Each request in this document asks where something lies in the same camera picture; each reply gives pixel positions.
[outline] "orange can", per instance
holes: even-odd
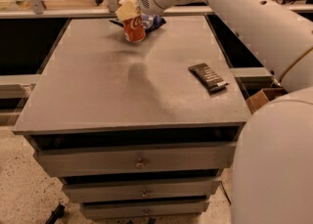
[[[146,31],[141,16],[123,21],[126,40],[139,42],[145,39]]]

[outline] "drawer knob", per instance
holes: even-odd
[[[138,169],[145,168],[145,164],[140,158],[138,158],[138,162],[136,163],[136,168],[138,168]]]
[[[147,190],[144,190],[143,194],[141,195],[142,198],[147,198],[149,195],[147,194]]]

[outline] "black cable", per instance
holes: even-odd
[[[221,185],[221,189],[222,189],[222,191],[223,191],[223,193],[224,193],[224,195],[225,195],[225,197],[226,197],[226,199],[227,199],[229,205],[231,205],[232,202],[231,202],[231,200],[230,200],[229,197],[228,197],[228,194],[227,194],[227,192],[226,192],[226,190],[225,190],[225,188],[224,188],[224,185],[223,185],[223,182],[222,182],[222,181],[221,181],[220,185]]]

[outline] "terrazzo floor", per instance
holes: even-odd
[[[44,224],[59,203],[66,214],[56,224],[147,224],[149,218],[87,220],[79,205],[62,192],[62,183],[50,178],[32,157],[33,149],[23,136],[11,127],[0,127],[0,224]],[[225,169],[222,181],[231,197],[232,169]],[[207,211],[201,215],[157,216],[156,224],[229,224],[230,205],[219,187],[210,198]]]

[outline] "white tabletop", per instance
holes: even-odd
[[[166,17],[140,43],[108,19],[73,20],[14,131],[77,133],[236,125],[250,113],[204,17]],[[230,85],[210,95],[188,72],[207,63]]]

